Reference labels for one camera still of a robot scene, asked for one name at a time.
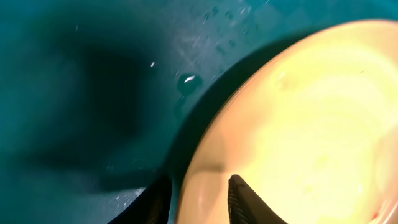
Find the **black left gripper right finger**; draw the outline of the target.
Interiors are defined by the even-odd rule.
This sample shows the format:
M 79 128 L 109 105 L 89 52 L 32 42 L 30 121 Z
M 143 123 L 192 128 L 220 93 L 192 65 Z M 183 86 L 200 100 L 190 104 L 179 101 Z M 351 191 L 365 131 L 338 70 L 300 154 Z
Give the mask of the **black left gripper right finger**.
M 287 224 L 237 174 L 228 181 L 228 213 L 230 224 Z

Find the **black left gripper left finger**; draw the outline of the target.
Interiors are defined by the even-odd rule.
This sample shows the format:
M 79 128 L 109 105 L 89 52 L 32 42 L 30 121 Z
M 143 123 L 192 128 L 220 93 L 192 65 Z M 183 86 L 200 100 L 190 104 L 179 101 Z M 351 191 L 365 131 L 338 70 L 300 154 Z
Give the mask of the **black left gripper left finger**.
M 171 179 L 159 177 L 108 224 L 167 224 L 171 196 Z

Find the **yellow plate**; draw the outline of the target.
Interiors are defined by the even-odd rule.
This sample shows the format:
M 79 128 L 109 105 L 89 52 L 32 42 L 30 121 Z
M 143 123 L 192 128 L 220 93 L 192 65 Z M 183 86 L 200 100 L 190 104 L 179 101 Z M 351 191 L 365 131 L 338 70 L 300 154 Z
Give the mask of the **yellow plate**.
M 254 73 L 202 137 L 177 223 L 228 223 L 237 180 L 287 223 L 396 223 L 397 22 L 322 30 Z

